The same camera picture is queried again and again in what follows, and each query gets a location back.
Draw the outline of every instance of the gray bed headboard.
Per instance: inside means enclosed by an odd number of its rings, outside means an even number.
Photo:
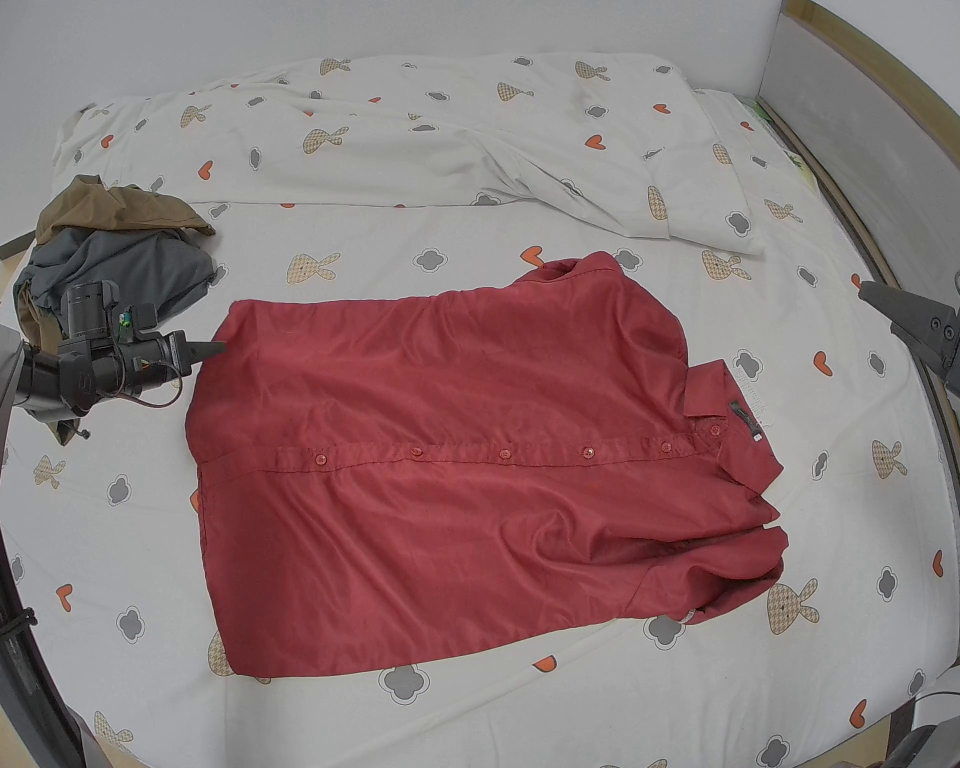
[[[845,215],[875,278],[956,307],[960,117],[949,105],[810,0],[784,2],[758,100]],[[960,488],[960,400],[924,378]]]

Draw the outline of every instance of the white care tag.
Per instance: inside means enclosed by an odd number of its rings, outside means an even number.
[[[767,408],[767,404],[760,398],[760,395],[756,393],[756,389],[754,389],[754,385],[750,379],[747,378],[747,374],[744,373],[743,369],[739,366],[733,366],[731,372],[736,386],[740,388],[740,392],[743,393],[743,398],[747,401],[747,405],[749,405],[750,410],[754,412],[756,423],[762,427],[773,426],[773,414],[770,412],[770,409]]]

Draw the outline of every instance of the gray cloth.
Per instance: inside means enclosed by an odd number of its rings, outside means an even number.
[[[53,313],[60,328],[60,300],[78,283],[112,280],[120,304],[112,321],[131,304],[150,302],[161,323],[206,296],[213,277],[210,256],[191,245],[178,229],[101,231],[68,227],[34,249],[13,286],[13,295],[30,283],[30,298],[41,312]]]

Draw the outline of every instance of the white wall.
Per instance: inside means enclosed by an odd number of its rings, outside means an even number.
[[[896,56],[960,113],[960,0],[817,0]]]
[[[124,94],[317,56],[646,51],[759,88],[780,0],[0,0],[0,243],[49,201],[57,127]]]

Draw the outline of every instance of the button-up shirt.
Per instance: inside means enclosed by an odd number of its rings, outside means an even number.
[[[722,361],[604,252],[502,288],[238,301],[187,416],[232,668],[336,675],[772,586],[780,473]]]

